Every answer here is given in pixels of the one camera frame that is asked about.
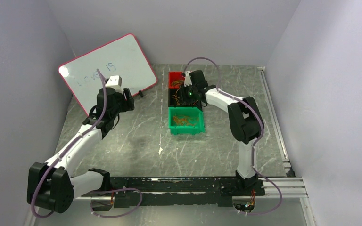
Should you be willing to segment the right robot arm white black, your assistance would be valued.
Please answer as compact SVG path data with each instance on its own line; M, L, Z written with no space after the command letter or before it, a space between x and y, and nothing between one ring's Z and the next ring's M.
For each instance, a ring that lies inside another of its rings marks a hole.
M241 98L229 94L216 85L209 85L202 70L181 73L180 99L185 104L202 102L213 105L228 114L230 130L239 143L239 162L236 170L235 188L246 195L258 180L255 167L255 146L264 134L264 124L257 104L252 97Z

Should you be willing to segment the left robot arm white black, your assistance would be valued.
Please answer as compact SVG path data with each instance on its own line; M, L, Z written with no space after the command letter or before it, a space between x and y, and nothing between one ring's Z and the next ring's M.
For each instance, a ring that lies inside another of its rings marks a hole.
M54 156L43 163L35 162L28 172L27 203L34 216L43 218L36 208L52 213L65 212L74 198L96 192L110 193L112 183L107 171L92 168L73 177L86 153L98 144L116 125L120 113L134 110L134 99L128 88L101 88L97 103L90 110L77 134Z

